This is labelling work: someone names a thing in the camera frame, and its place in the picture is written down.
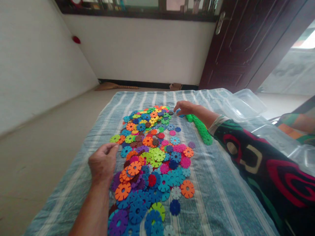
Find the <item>pile of toy discs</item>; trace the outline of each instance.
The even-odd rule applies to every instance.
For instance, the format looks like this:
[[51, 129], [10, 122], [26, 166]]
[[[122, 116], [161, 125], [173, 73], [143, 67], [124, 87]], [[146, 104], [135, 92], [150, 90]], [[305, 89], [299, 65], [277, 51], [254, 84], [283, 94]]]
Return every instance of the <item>pile of toy discs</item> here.
[[[181, 128], [170, 124], [173, 114], [164, 106], [133, 111], [123, 118], [121, 133], [110, 139], [122, 145], [126, 161], [111, 185], [116, 203], [110, 210], [108, 235], [139, 235], [143, 220], [148, 236], [175, 235], [172, 226], [163, 226], [165, 211], [177, 216], [178, 199], [192, 198], [195, 193], [193, 183], [186, 179], [195, 143], [181, 142]], [[173, 200], [165, 209], [161, 202], [170, 195]]]

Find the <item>bed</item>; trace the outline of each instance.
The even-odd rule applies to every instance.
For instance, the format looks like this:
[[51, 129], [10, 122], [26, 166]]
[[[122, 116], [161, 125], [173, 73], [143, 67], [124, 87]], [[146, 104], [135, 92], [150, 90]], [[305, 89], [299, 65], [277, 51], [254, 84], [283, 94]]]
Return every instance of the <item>bed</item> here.
[[[102, 144], [108, 143], [110, 137], [120, 133], [124, 116], [155, 105], [173, 108], [181, 100], [224, 114], [222, 103], [230, 94], [225, 89], [116, 93], [101, 111], [79, 153], [25, 235], [68, 235], [91, 184], [88, 157]], [[181, 212], [178, 216], [170, 214], [170, 199], [163, 202], [166, 209], [163, 225], [172, 225], [178, 235], [279, 235], [224, 149], [216, 141], [206, 146], [194, 123], [189, 123], [186, 118], [173, 118], [170, 123], [182, 129], [181, 140], [196, 144], [189, 177], [195, 186], [195, 195], [189, 200], [179, 199]], [[241, 125], [252, 131], [267, 123], [258, 117]], [[124, 161], [118, 153], [115, 172], [123, 169]], [[110, 206], [114, 202], [113, 193], [110, 193]], [[146, 235], [143, 222], [140, 235]]]

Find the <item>gray floor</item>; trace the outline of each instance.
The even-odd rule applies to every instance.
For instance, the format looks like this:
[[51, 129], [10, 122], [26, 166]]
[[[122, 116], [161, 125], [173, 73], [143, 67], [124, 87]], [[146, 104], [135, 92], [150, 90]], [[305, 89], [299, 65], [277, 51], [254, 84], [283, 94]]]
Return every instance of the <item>gray floor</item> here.
[[[67, 170], [100, 111], [118, 91], [90, 91], [0, 140], [0, 235], [24, 232]], [[269, 107], [266, 118], [290, 112], [308, 98], [259, 97]]]

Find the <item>hand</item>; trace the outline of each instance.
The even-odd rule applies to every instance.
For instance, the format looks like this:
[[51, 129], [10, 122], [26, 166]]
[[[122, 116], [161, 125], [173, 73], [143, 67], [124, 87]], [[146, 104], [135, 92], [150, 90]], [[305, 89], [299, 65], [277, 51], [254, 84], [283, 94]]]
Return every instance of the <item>hand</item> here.
[[179, 101], [176, 103], [176, 106], [174, 108], [174, 112], [177, 111], [178, 108], [180, 108], [180, 111], [177, 113], [177, 115], [189, 115], [193, 114], [195, 112], [195, 109], [198, 105], [193, 104], [189, 101]]
[[114, 175], [118, 147], [119, 144], [116, 143], [103, 144], [89, 157], [93, 184], [100, 182], [110, 184]]

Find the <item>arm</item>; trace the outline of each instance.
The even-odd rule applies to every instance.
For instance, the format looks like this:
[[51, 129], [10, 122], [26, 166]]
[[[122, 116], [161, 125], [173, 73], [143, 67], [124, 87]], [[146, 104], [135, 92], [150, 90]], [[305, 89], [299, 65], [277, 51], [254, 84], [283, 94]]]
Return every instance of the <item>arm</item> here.
[[92, 185], [69, 236], [107, 235], [109, 187], [117, 151], [118, 144], [104, 144], [90, 156]]
[[307, 235], [315, 224], [315, 178], [300, 171], [265, 139], [244, 130], [233, 120], [202, 106], [180, 101], [175, 109], [194, 114], [223, 146], [241, 177], [255, 192], [282, 235]]

